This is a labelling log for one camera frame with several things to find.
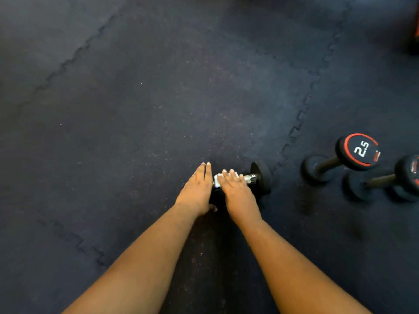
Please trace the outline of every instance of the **2.5 dumbbell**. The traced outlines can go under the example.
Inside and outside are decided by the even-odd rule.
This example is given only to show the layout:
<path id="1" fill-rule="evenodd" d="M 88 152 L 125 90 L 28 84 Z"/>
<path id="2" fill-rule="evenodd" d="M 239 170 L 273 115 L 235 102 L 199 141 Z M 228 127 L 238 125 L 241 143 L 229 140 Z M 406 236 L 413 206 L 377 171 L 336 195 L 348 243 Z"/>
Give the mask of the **2.5 dumbbell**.
<path id="1" fill-rule="evenodd" d="M 250 174 L 244 175 L 244 180 L 250 186 L 254 185 L 260 195 L 270 194 L 272 191 L 272 176 L 266 164 L 262 161 L 254 161 L 250 165 Z M 214 176 L 213 188 L 219 188 L 218 176 Z"/>
<path id="2" fill-rule="evenodd" d="M 391 188 L 400 199 L 419 199 L 419 177 L 417 174 L 419 154 L 408 155 L 394 166 L 394 173 L 365 179 L 362 174 L 349 173 L 345 179 L 345 190 L 358 200 L 371 201 L 376 188 Z"/>
<path id="3" fill-rule="evenodd" d="M 335 145 L 336 155 L 314 155 L 304 159 L 301 170 L 306 179 L 317 183 L 326 183 L 335 175 L 335 168 L 344 165 L 356 171 L 373 168 L 380 157 L 378 143 L 371 137 L 354 133 L 341 137 Z"/>

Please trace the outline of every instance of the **red ring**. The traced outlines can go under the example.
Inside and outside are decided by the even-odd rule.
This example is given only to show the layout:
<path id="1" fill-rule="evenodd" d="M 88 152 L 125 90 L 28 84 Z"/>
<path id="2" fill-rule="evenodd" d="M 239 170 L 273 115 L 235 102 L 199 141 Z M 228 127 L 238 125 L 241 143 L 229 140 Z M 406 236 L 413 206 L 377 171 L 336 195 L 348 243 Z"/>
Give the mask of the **red ring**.
<path id="1" fill-rule="evenodd" d="M 355 163 L 358 163 L 359 165 L 363 165 L 363 166 L 371 166 L 371 163 L 363 163 L 363 162 L 361 162 L 361 161 L 358 161 L 358 160 L 357 160 L 356 158 L 354 158 L 354 157 L 352 156 L 352 154 L 349 152 L 349 149 L 348 149 L 348 142 L 349 142 L 349 139 L 350 139 L 351 137 L 354 137 L 354 136 L 363 136 L 363 137 L 369 138 L 370 140 L 372 140 L 372 141 L 375 143 L 375 145 L 376 145 L 376 146 L 378 146 L 377 141 L 375 141 L 373 138 L 371 138 L 371 137 L 369 137 L 369 136 L 367 136 L 367 135 L 365 135 L 365 134 L 362 134 L 362 133 L 354 133 L 354 134 L 351 134 L 350 136 L 347 136 L 347 138 L 345 139 L 345 142 L 343 143 L 343 148 L 345 149 L 345 152 L 346 152 L 347 156 L 349 156 L 349 158 L 350 158 L 352 161 L 354 161 Z"/>

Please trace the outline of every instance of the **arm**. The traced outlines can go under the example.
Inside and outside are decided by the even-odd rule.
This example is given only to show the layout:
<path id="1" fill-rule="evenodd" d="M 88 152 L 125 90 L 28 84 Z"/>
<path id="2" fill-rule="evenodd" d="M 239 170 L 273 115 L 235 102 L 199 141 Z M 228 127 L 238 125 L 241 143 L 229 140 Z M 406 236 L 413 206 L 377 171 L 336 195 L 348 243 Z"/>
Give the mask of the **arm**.
<path id="1" fill-rule="evenodd" d="M 281 313 L 370 313 L 262 220 L 243 175 L 223 170 L 218 181 Z"/>
<path id="2" fill-rule="evenodd" d="M 158 313 L 195 219 L 205 214 L 211 165 L 201 164 L 175 205 L 148 228 L 64 314 Z"/>

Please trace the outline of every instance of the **black floor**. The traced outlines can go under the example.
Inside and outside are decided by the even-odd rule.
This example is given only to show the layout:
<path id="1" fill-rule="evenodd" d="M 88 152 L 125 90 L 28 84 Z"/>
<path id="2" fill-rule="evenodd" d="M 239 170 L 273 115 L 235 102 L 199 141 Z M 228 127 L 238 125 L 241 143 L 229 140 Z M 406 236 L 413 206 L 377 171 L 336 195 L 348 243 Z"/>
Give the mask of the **black floor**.
<path id="1" fill-rule="evenodd" d="M 358 131 L 381 145 L 377 172 L 419 152 L 416 5 L 0 0 L 2 313 L 62 311 L 199 163 L 253 159 L 275 174 L 275 230 L 374 313 L 417 313 L 419 206 L 299 175 Z M 196 222 L 162 309 L 196 312 L 277 312 L 223 210 Z"/>

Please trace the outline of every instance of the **hand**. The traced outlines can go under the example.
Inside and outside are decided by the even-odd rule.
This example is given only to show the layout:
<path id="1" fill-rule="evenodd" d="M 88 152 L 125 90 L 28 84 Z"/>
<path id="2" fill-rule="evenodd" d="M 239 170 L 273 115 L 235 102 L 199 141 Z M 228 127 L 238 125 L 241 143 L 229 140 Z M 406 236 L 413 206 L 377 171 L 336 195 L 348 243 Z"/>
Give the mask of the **hand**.
<path id="1" fill-rule="evenodd" d="M 202 163 L 186 182 L 175 205 L 190 207 L 198 216 L 210 209 L 210 195 L 212 191 L 211 163 Z"/>
<path id="2" fill-rule="evenodd" d="M 228 174 L 223 169 L 223 174 L 218 174 L 217 179 L 225 194 L 228 213 L 242 231 L 262 220 L 255 196 L 247 186 L 243 174 L 237 176 L 233 169 Z"/>

